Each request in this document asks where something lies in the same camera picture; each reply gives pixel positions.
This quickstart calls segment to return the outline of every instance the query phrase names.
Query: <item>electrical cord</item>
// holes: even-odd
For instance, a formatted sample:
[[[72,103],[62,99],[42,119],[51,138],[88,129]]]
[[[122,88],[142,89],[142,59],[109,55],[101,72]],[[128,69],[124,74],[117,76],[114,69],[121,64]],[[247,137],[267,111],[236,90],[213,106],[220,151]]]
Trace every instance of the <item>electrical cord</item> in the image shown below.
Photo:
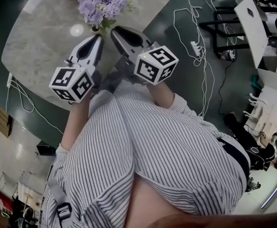
[[[12,80],[10,86],[18,90],[19,96],[20,96],[20,101],[21,101],[21,106],[22,106],[22,108],[23,108],[24,111],[26,111],[26,112],[28,112],[28,113],[31,113],[31,112],[33,112],[33,111],[35,110],[35,111],[36,111],[36,112],[37,112],[37,113],[38,113],[38,114],[50,125],[50,126],[52,126],[53,128],[56,128],[60,133],[63,134],[63,132],[62,132],[59,128],[57,128],[56,126],[52,125],[52,124],[51,124],[51,123],[50,123],[50,122],[38,111],[38,109],[35,107],[33,101],[29,98],[28,94],[24,91],[24,89],[22,88],[22,86],[21,86],[20,84],[18,84],[17,80],[16,80],[16,81]],[[5,103],[5,111],[6,111],[6,112],[7,112],[7,104],[8,104],[8,100],[9,100],[9,93],[10,93],[10,88],[8,89],[8,94],[7,94],[6,103]],[[25,107],[24,107],[24,105],[23,105],[23,102],[22,102],[22,96],[21,96],[21,94],[24,95],[24,96],[28,99],[29,103],[32,105],[32,110],[27,110],[27,109],[25,109]]]
[[[223,80],[222,85],[221,85],[220,88],[219,88],[219,95],[220,95],[219,114],[220,114],[220,115],[225,115],[224,113],[221,113],[221,112],[220,112],[220,108],[221,108],[222,103],[223,103],[223,97],[222,97],[222,95],[221,95],[221,93],[220,93],[220,90],[223,88],[223,86],[224,86],[224,84],[225,84],[225,81],[226,81],[226,78],[227,78],[227,69],[228,69],[232,64],[233,64],[233,61],[225,68],[225,77],[224,77],[224,80]]]
[[[204,1],[212,9],[212,11],[216,11],[216,8],[213,4],[213,0],[210,1],[212,6],[207,2],[207,0],[204,0]],[[207,59],[206,59],[205,42],[204,42],[203,36],[201,35],[201,31],[200,31],[200,28],[199,28],[199,25],[198,25],[198,22],[197,22],[197,19],[200,17],[200,15],[198,13],[198,9],[202,9],[202,7],[192,6],[190,0],[188,0],[188,3],[189,3],[189,6],[190,6],[190,9],[183,8],[183,9],[177,9],[177,10],[174,11],[174,13],[173,13],[173,26],[174,26],[174,29],[176,30],[177,34],[178,34],[179,41],[183,45],[183,47],[186,49],[186,52],[187,52],[188,56],[194,58],[194,61],[193,61],[194,66],[199,67],[203,63],[203,76],[204,76],[204,78],[203,78],[203,82],[201,84],[201,90],[202,90],[202,93],[203,93],[203,98],[202,98],[203,108],[202,108],[201,113],[198,116],[204,117],[205,114],[207,113],[209,103],[210,103],[210,100],[211,100],[211,97],[212,97],[212,94],[213,94],[213,88],[214,88],[214,84],[215,84],[215,77],[214,77],[211,65],[207,62]],[[201,55],[199,55],[198,57],[194,57],[194,56],[190,55],[187,47],[185,46],[185,44],[181,40],[181,35],[180,35],[178,29],[175,26],[175,13],[178,12],[178,11],[187,11],[187,12],[189,12],[192,16],[193,23],[196,25],[197,32],[198,32],[198,42],[196,43],[196,45],[198,45],[200,43],[200,41],[202,40],[202,46],[197,46],[197,49],[201,52]],[[229,30],[234,33],[234,30],[231,29],[230,27],[226,26],[226,24],[223,24],[223,27],[224,27],[224,30],[225,30],[226,34],[229,34]],[[231,38],[231,37],[227,38],[227,45],[228,45],[229,41],[233,45],[235,45],[236,42],[237,42],[237,38],[235,37],[235,40],[234,40],[234,38]],[[209,97],[208,101],[207,101],[207,73],[206,73],[206,67],[207,66],[209,66],[209,68],[211,70],[212,77],[213,77],[213,84],[212,84],[211,94],[210,94],[210,97]]]
[[[256,131],[256,130],[252,129],[252,128],[249,127],[247,124],[245,124],[245,126],[247,126],[248,128],[250,128],[252,131],[255,131],[256,133],[260,134],[260,132],[258,132],[258,131]]]

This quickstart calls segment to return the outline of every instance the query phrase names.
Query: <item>vase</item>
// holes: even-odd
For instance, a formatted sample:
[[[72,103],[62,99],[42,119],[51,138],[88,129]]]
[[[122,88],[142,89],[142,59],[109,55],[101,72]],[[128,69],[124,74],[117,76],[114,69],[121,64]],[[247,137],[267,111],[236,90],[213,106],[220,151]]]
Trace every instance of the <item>vase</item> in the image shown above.
[[[96,26],[93,26],[90,30],[93,34],[99,34],[100,33],[100,29],[96,28]]]

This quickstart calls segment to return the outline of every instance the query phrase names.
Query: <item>white cable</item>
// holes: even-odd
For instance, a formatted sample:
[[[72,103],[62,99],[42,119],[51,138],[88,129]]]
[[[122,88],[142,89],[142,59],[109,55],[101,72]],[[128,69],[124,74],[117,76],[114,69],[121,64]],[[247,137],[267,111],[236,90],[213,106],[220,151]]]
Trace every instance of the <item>white cable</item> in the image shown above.
[[[9,94],[10,94],[10,87],[9,89],[7,90],[7,97],[6,97],[6,102],[5,102],[5,112],[7,112],[7,102],[9,100]]]
[[[34,105],[34,103],[32,102],[32,100],[29,98],[28,94],[24,91],[24,89],[22,88],[22,86],[21,86],[20,84],[17,83],[17,80],[16,80],[16,81],[12,80],[11,82],[12,82],[12,83],[15,83],[15,84],[17,85],[17,87],[15,87],[13,84],[11,84],[10,86],[14,87],[15,89],[17,89],[17,90],[19,91],[21,106],[22,106],[23,110],[26,111],[26,112],[28,112],[28,113],[31,113],[31,112],[33,112],[34,110],[36,110],[36,112],[37,112],[37,113],[38,113],[38,114],[39,114],[50,126],[56,128],[59,132],[61,132],[61,133],[63,134],[63,132],[60,131],[59,128],[57,128],[57,127],[55,127],[54,125],[52,125],[51,123],[49,123],[49,121],[38,111],[38,109],[35,107],[35,105]],[[8,99],[9,99],[9,92],[10,92],[10,89],[8,90],[7,99],[6,99],[6,104],[5,104],[5,109],[6,109],[6,111],[7,111],[7,102],[8,102]],[[29,103],[33,106],[33,109],[32,109],[32,110],[27,110],[27,109],[24,108],[24,105],[23,105],[23,102],[22,102],[22,96],[21,96],[21,94],[24,95],[24,96],[28,99]]]
[[[214,6],[214,4],[213,4],[213,0],[211,0],[211,5],[212,6],[207,2],[207,0],[204,0],[204,1],[212,9],[212,11],[217,11],[215,6]],[[188,56],[194,58],[194,61],[193,61],[194,66],[199,67],[202,64],[202,62],[204,61],[204,65],[203,65],[203,76],[204,76],[204,79],[203,79],[203,82],[201,84],[201,90],[203,92],[203,99],[202,99],[203,108],[202,108],[201,113],[198,115],[198,116],[204,117],[206,112],[207,112],[207,110],[208,110],[209,102],[210,102],[212,94],[213,94],[213,88],[214,88],[214,84],[215,84],[215,77],[214,77],[211,65],[207,62],[207,59],[206,59],[206,46],[205,46],[204,38],[201,35],[201,31],[200,31],[198,22],[197,22],[197,19],[200,17],[200,15],[198,13],[198,9],[202,9],[202,7],[192,6],[190,0],[188,0],[188,2],[189,2],[190,9],[184,8],[184,9],[177,9],[177,10],[174,11],[174,13],[173,13],[173,26],[174,26],[177,34],[178,34],[178,37],[179,37],[179,40],[180,40],[181,44],[183,45],[183,47],[187,51]],[[198,45],[200,43],[200,38],[202,40],[203,46],[197,46],[198,49],[201,51],[201,55],[199,57],[194,57],[194,56],[190,55],[187,47],[185,46],[185,44],[181,40],[181,35],[180,35],[178,29],[175,26],[175,13],[178,12],[178,11],[184,11],[184,10],[188,11],[191,14],[192,21],[196,25],[197,32],[198,32],[198,42],[196,43],[196,45]],[[234,33],[233,29],[228,27],[228,26],[226,26],[226,24],[223,24],[223,27],[224,27],[224,31],[225,31],[226,34],[230,34],[229,30],[231,30]],[[228,45],[229,40],[230,40],[231,44],[233,44],[233,45],[235,45],[236,42],[237,42],[237,38],[236,37],[235,37],[235,40],[233,40],[233,37],[232,38],[228,37],[227,38],[227,45]],[[208,101],[207,101],[207,97],[206,97],[206,95],[207,95],[207,73],[206,73],[206,67],[207,67],[207,65],[209,66],[209,68],[211,70],[212,77],[213,77],[213,84],[212,84],[211,94],[210,94],[210,97],[209,97]]]

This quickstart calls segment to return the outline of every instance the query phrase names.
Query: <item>marble table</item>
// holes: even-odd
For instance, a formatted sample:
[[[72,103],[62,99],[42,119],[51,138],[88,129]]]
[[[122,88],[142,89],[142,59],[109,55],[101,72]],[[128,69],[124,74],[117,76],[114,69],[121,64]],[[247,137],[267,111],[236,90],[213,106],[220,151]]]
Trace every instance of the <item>marble table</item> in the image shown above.
[[[168,1],[138,0],[138,8],[123,14],[115,25],[143,31]],[[29,0],[10,32],[2,62],[29,90],[69,109],[70,105],[55,96],[48,85],[56,67],[68,58],[73,47],[91,35],[78,12],[77,0]],[[107,34],[97,69],[105,76],[119,58]]]

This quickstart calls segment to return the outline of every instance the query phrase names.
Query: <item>striped shirt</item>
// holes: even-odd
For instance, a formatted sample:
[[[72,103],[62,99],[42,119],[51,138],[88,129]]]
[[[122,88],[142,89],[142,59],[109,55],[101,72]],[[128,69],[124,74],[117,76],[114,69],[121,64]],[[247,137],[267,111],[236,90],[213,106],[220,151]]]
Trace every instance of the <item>striped shirt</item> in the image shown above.
[[[189,214],[232,212],[247,182],[219,137],[248,158],[235,139],[198,117],[178,95],[164,109],[146,86],[122,81],[114,93],[101,91],[73,148],[57,149],[53,168],[78,219],[73,227],[123,227],[134,174]],[[49,227],[56,212],[49,192]]]

